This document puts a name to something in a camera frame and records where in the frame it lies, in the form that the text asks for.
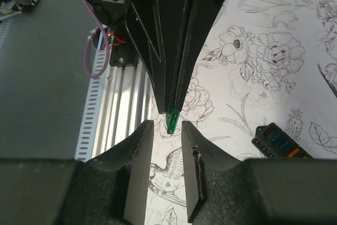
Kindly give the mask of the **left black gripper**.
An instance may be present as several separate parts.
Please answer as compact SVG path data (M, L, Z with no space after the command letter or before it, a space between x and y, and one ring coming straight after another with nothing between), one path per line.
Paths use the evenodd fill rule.
M225 0L192 0L173 107L182 110L193 69ZM150 77L158 112L165 108L165 57L158 21L157 0L89 0L98 20L114 25L124 19L126 29Z

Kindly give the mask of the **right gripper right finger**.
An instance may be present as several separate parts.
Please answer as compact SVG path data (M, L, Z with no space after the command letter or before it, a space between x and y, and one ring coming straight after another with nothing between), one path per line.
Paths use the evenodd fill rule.
M244 164L189 121L182 123L181 141L188 221L246 222Z

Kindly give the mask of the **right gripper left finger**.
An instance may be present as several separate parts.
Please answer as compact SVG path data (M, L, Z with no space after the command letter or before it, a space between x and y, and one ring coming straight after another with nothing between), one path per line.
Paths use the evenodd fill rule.
M113 218L127 224L145 221L153 140L154 122L145 120L125 140L87 161L96 170L114 177L109 184L112 196L108 209Z

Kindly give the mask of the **small green fuse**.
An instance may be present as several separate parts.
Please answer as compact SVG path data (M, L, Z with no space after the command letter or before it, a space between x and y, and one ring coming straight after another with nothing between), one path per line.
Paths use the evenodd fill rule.
M176 108L172 108L168 113L166 113L167 134L174 134L179 117L180 111Z

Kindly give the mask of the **black fuse box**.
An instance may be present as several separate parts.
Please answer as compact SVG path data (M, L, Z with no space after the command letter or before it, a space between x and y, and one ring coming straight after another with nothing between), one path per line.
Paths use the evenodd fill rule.
M251 143L266 158L313 158L275 123L258 126Z

